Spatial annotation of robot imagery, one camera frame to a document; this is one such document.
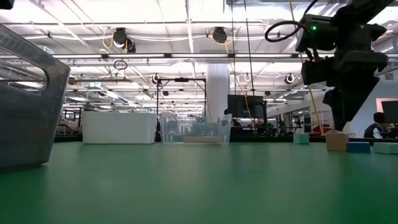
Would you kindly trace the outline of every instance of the transparent plastic bin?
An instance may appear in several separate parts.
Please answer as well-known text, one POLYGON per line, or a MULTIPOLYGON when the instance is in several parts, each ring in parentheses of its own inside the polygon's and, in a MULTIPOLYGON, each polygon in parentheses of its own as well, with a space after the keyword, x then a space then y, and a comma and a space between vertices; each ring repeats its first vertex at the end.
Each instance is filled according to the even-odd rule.
POLYGON ((162 113, 160 127, 164 144, 229 144, 232 115, 224 118, 181 120, 172 113, 162 113))

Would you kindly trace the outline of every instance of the gray plastic bin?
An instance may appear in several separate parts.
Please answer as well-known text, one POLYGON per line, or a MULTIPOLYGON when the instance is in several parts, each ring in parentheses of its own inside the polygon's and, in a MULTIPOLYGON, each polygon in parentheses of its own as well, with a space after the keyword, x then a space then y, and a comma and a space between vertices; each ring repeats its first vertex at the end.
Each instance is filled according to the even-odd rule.
POLYGON ((0 48, 41 68, 47 77, 40 92, 0 85, 0 170, 48 162, 70 68, 3 25, 0 48))

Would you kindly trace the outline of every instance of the red object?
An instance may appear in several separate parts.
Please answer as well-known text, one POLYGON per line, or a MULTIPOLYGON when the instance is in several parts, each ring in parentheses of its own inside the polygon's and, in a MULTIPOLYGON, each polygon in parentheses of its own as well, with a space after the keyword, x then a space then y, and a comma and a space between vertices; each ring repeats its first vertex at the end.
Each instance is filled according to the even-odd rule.
MULTIPOLYGON (((323 125, 323 133, 326 134, 328 131, 331 130, 331 127, 329 124, 324 124, 323 125)), ((322 137, 321 135, 321 128, 316 126, 315 128, 312 129, 312 133, 309 133, 310 137, 322 137)))

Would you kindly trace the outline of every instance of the black monitor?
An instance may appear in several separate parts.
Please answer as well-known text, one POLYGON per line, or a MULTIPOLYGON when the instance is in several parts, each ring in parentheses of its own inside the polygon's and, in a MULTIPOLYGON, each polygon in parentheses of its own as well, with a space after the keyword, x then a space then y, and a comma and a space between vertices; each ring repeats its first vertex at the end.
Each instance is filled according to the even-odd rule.
POLYGON ((398 101, 381 102, 383 107, 384 119, 387 124, 398 123, 398 101))
POLYGON ((262 96, 247 96, 244 95, 228 95, 228 113, 231 113, 234 118, 264 118, 266 102, 262 96))

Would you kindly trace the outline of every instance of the green table surface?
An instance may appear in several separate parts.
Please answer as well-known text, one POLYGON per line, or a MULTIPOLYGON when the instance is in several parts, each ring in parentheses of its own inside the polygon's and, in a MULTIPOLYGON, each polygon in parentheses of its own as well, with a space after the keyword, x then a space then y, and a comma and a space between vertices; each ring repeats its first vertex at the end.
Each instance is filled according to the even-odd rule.
POLYGON ((325 144, 54 144, 0 175, 0 223, 398 223, 398 156, 325 144))

